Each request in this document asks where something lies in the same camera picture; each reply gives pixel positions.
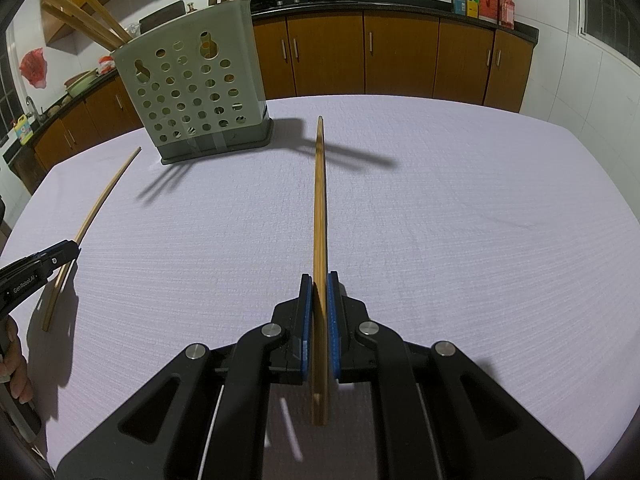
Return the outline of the person left hand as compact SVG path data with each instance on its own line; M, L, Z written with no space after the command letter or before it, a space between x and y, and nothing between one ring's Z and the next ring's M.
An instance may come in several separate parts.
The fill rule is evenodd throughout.
M9 347L1 362L1 376L9 376L9 385L14 400L26 404L32 400L34 390L28 377L27 361L23 356L21 339L13 318L6 318L6 336Z

